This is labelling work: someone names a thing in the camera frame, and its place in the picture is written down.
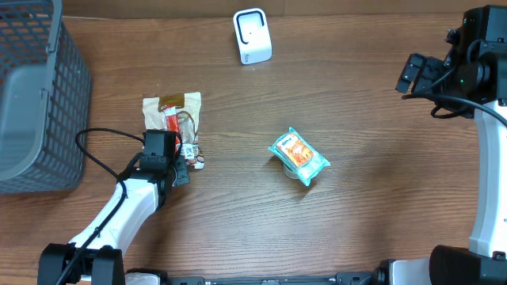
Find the beige snack bag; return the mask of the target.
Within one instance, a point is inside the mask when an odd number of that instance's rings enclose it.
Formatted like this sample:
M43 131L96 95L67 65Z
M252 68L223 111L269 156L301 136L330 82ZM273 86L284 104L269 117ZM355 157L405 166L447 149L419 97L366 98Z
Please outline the beige snack bag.
M143 99L143 115L146 129L178 131L177 150L182 144L181 154L187 166L203 169L204 155L199 146L199 122L201 93L178 93L162 97Z

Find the red snack bar packet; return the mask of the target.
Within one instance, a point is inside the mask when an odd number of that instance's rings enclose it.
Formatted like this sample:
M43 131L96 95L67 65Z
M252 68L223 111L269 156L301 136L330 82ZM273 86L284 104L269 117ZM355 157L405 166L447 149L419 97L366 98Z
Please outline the red snack bar packet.
M178 110L175 105L164 110L167 129L177 132L176 151L179 151L186 160L195 158L194 141L196 138L196 125L189 112Z

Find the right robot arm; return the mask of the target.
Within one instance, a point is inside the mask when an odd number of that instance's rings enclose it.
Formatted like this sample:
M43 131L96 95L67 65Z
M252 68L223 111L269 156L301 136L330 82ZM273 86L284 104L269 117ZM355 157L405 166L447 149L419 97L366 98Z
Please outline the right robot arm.
M413 53L396 90L435 104L434 118L472 119L478 131L478 207L469 246L438 245L430 257L384 260L364 284L504 284L506 282L506 8L469 9L448 30L440 60Z

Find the orange small box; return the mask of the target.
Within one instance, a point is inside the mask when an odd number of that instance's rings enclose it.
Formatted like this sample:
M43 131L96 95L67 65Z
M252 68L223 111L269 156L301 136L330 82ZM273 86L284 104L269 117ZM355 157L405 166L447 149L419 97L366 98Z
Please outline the orange small box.
M308 163L314 156L313 151L294 133L286 134L276 148L296 167Z

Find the teal wet wipes pack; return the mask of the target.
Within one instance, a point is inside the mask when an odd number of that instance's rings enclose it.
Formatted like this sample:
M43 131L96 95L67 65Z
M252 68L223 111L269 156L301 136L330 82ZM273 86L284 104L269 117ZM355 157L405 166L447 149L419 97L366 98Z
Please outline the teal wet wipes pack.
M277 148L276 144L288 133L294 132L314 153L313 158L305 165L296 168L288 158L286 158ZM297 173L299 180L305 185L309 186L311 180L316 177L325 167L330 166L330 162L315 150L294 128L290 127L288 132L279 137L270 147L269 150L277 156L282 163L286 164L288 168Z

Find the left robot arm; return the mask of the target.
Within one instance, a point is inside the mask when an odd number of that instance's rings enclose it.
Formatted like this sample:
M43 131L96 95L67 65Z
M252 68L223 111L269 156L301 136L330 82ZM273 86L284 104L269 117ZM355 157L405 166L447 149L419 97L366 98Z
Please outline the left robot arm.
M40 255L39 284L168 284L166 272L125 271L124 254L143 223L165 203L173 187L189 181L177 131L148 130L143 151L122 173L96 218L66 244L48 245Z

